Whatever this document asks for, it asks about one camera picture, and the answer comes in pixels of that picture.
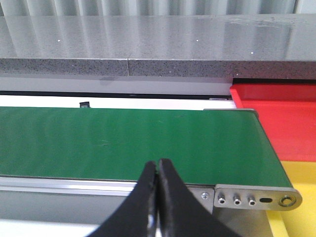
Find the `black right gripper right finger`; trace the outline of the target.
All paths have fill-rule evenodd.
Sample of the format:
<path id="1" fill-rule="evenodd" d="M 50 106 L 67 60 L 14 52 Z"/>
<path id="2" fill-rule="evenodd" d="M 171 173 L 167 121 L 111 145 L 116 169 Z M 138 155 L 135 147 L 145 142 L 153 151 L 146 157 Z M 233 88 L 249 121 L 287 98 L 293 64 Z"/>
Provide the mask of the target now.
<path id="1" fill-rule="evenodd" d="M 163 237 L 238 237 L 194 197 L 171 160 L 159 161 L 159 218 Z"/>

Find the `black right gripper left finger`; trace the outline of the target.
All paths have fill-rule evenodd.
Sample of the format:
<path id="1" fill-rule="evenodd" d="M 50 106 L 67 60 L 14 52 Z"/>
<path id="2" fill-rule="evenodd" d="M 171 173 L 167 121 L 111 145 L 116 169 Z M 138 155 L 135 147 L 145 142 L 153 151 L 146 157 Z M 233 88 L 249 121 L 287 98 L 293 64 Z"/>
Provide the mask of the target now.
<path id="1" fill-rule="evenodd" d="M 157 228 L 156 164 L 149 161 L 129 196 L 94 232 L 95 237 L 154 237 Z"/>

